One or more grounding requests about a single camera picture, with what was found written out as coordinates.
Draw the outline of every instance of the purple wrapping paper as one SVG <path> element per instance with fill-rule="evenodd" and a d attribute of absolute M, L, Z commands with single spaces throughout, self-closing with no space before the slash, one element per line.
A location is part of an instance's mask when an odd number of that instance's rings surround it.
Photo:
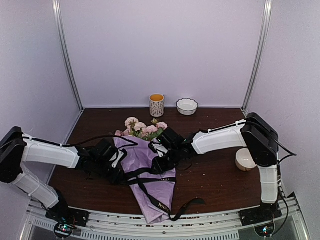
<path fill-rule="evenodd" d="M 124 138 L 130 139 L 138 146 L 129 146 L 124 149 L 128 155 L 122 160 L 121 165 L 125 173 L 135 171 L 140 168 L 151 168 L 152 160 L 158 156 L 158 154 L 152 152 L 149 148 L 149 142 L 142 140 L 134 136 L 125 136 Z M 117 148 L 127 145 L 128 142 L 121 138 L 114 138 L 114 143 Z M 162 178 L 175 178 L 176 169 L 165 172 L 162 175 L 153 175 L 150 173 L 142 173 L 140 178 L 162 179 Z M 156 198 L 158 201 L 165 204 L 171 209 L 172 198 L 174 195 L 175 182 L 171 181 L 159 181 L 144 183 L 148 193 Z M 161 223 L 164 220 L 169 219 L 168 215 L 152 205 L 146 194 L 140 189 L 138 184 L 130 186 L 147 224 Z"/>

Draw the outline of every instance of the white bowl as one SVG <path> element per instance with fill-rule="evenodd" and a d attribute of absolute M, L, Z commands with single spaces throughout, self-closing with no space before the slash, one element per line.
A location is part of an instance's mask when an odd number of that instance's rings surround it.
<path fill-rule="evenodd" d="M 190 116 L 195 114 L 199 105 L 195 100 L 190 98 L 182 98 L 176 102 L 178 112 L 182 115 Z"/>
<path fill-rule="evenodd" d="M 248 148 L 242 148 L 236 152 L 235 165 L 244 172 L 248 172 L 257 166 Z"/>

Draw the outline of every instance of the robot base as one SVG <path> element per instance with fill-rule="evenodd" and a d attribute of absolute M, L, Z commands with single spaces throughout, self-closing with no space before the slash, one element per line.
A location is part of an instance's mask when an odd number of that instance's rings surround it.
<path fill-rule="evenodd" d="M 67 222 L 68 224 L 70 224 L 70 225 L 74 224 L 79 227 L 86 227 L 87 226 L 87 222 L 89 219 L 89 212 L 84 211 L 84 210 L 74 209 L 74 208 L 69 208 L 68 212 L 69 212 L 70 216 L 72 216 L 72 217 L 74 216 L 74 219 L 75 219 L 74 223 L 72 221 L 72 222 Z M 52 216 L 48 212 L 46 213 L 45 217 L 47 219 L 55 220 L 52 218 Z"/>
<path fill-rule="evenodd" d="M 279 204 L 275 204 L 275 206 L 276 209 L 272 211 L 261 206 L 240 211 L 239 215 L 242 226 L 248 226 L 252 224 L 256 225 L 272 219 L 280 218 L 282 213 L 279 209 Z"/>

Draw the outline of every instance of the scalloped bowl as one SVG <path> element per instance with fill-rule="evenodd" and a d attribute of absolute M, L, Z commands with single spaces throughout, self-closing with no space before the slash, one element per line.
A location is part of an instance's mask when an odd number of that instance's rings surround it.
<path fill-rule="evenodd" d="M 176 102 L 176 108 L 178 109 L 178 112 L 186 116 L 195 114 L 198 107 L 198 103 L 190 98 L 182 98 Z"/>

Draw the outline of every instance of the cup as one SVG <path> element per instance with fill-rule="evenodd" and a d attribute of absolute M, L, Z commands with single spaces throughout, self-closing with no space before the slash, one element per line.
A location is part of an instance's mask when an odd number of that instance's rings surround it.
<path fill-rule="evenodd" d="M 242 148 L 236 152 L 235 165 L 244 172 L 251 171 L 257 166 L 248 148 Z"/>
<path fill-rule="evenodd" d="M 150 115 L 159 118 L 165 113 L 165 96 L 153 94 L 150 96 Z"/>

